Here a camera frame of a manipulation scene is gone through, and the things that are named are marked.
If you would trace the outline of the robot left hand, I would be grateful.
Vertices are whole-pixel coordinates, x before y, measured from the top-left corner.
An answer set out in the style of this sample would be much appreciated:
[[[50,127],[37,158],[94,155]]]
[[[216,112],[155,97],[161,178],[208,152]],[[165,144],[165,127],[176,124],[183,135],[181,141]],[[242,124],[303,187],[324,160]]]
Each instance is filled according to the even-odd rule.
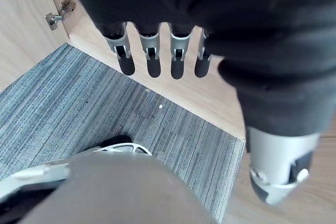
[[[236,89],[257,196],[275,205],[308,176],[335,113],[335,0],[79,0],[111,38],[115,23],[205,30]]]

